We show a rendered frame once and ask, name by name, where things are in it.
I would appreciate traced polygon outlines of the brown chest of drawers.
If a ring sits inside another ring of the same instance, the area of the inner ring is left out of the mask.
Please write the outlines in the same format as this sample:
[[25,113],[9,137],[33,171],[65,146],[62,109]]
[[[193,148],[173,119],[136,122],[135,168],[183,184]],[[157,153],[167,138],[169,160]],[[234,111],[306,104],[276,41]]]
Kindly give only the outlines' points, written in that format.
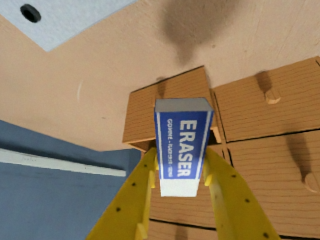
[[[285,136],[278,136],[278,137],[271,137],[271,138],[264,138],[264,139],[257,139],[257,140],[249,140],[249,141],[242,141],[242,142],[235,142],[235,143],[227,143],[218,104],[217,104],[217,99],[215,95],[215,90],[226,87],[232,84],[236,84],[242,81],[246,81],[252,78],[256,78],[262,75],[266,75],[269,73],[273,73],[279,70],[283,70],[289,67],[293,67],[296,65],[300,65],[306,62],[310,62],[315,60],[317,64],[320,66],[320,56],[315,56],[309,59],[305,59],[299,62],[295,62],[289,65],[285,65],[276,69],[272,69],[266,72],[262,72],[253,76],[249,76],[240,80],[236,80],[227,84],[223,84],[214,88],[210,88],[210,93],[213,101],[213,106],[215,110],[215,115],[217,119],[217,124],[219,128],[219,133],[221,137],[221,142],[222,144],[220,145],[212,145],[212,146],[207,146],[211,149],[219,149],[222,148],[225,156],[225,160],[234,168],[233,162],[232,162],[232,156],[230,152],[230,147],[236,147],[236,146],[244,146],[244,145],[252,145],[252,144],[260,144],[260,143],[267,143],[267,142],[275,142],[275,141],[283,141],[283,140],[290,140],[290,139],[298,139],[298,138],[305,138],[305,137],[312,137],[312,136],[320,136],[320,130],[319,131],[312,131],[312,132],[305,132],[305,133],[299,133],[299,134],[292,134],[292,135],[285,135]],[[218,108],[218,110],[217,110]],[[220,116],[220,118],[219,118]],[[221,127],[222,124],[222,127]],[[224,135],[223,135],[224,132]],[[226,140],[226,143],[225,143]],[[227,153],[229,152],[229,154]],[[230,158],[231,162],[229,162]],[[217,237],[217,231],[216,228],[210,228],[210,227],[201,227],[201,226],[195,226],[195,225],[188,225],[188,224],[181,224],[181,223],[172,223],[172,222],[166,222],[166,221],[160,221],[160,220],[154,220],[154,219],[149,219],[148,226],[153,226],[153,227],[159,227],[159,228],[164,228],[164,229],[169,229],[169,230],[175,230],[175,231],[181,231],[181,232],[186,232],[186,233],[192,233],[192,234],[198,234],[198,235],[204,235],[204,236],[211,236],[211,237]],[[320,240],[316,238],[304,238],[304,237],[293,237],[293,236],[282,236],[279,235],[281,240]]]

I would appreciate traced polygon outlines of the blue and white eraser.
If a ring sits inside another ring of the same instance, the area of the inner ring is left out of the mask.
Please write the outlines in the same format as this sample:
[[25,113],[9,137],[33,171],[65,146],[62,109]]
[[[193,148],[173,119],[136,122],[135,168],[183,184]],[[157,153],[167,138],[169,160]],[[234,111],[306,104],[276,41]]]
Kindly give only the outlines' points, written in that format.
[[206,98],[156,99],[161,196],[196,196],[213,115]]

